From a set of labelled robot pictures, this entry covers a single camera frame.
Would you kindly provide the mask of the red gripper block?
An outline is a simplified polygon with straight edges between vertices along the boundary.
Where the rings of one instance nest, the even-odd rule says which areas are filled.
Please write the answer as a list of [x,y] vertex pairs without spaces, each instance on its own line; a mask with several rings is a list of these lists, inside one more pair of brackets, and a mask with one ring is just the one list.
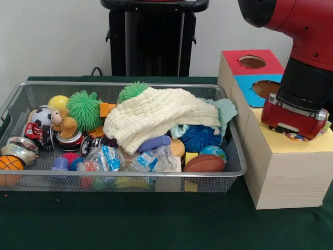
[[265,100],[261,121],[278,133],[294,133],[313,140],[323,130],[328,116],[325,109],[315,112],[300,110],[279,100],[275,94],[270,94]]

